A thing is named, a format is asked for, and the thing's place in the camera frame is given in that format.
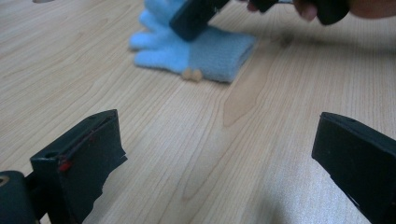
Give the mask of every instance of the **table surface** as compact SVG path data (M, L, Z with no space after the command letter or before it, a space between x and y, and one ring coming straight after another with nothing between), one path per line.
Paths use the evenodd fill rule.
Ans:
M232 2L212 24L258 41L220 84L134 66L142 10L0 2L1 170L28 175L37 151L117 109L128 161L85 223L368 223L311 150L323 111L396 138L395 19L323 27L293 6L260 15Z

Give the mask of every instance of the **black plastic part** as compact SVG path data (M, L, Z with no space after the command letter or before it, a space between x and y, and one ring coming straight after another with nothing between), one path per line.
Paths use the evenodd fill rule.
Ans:
M20 172L0 172L0 223L36 223L29 191Z
M209 21L230 0L188 0L170 20L169 25L186 41L195 39L208 25ZM310 0L318 8L318 19L323 25L334 24L349 12L346 0ZM261 13L266 12L277 0L250 0Z
M181 38L191 41L230 0L188 0L170 21Z
M278 1L250 0L260 12L266 12ZM331 25L343 19L349 12L346 0L310 0L318 8L318 19L323 25Z
M34 205L35 217L41 219L46 215L48 208L50 207L49 197L46 195L45 186L37 182L35 173L31 173L25 177L25 183L27 190L29 191L30 200Z
M31 158L52 223L81 223L108 175L126 161L116 110L84 119Z
M396 141L324 112L312 158L372 223L396 223Z
M332 25L343 19L349 12L346 0L312 0L318 8L318 19L323 25Z

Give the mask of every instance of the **light blue glove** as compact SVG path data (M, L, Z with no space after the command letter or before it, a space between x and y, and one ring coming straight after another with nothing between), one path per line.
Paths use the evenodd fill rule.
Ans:
M177 74L199 70L206 79L232 82L252 51L254 37L208 27L196 39L187 42L169 27L169 21L183 3L183 0L145 1L147 10L139 20L148 32L130 38L130 47L139 50L134 63Z

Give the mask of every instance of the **finger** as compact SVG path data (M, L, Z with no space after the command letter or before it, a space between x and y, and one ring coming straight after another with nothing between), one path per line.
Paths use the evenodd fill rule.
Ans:
M251 12L256 12L256 11L258 11L259 9L258 9L253 3L249 2L249 3L247 4L247 10L248 10L248 11L251 11Z
M293 4L300 16L306 21L312 21L318 14L317 7L310 2L294 0Z
M136 33L129 39L131 49L157 49L159 47L156 36L151 33Z
M350 0L350 12L366 19L396 16L396 1L392 0Z
M135 55L134 63L142 67L161 68L180 74L186 69L187 64L183 63L183 60L175 63L174 58L166 51L144 50Z

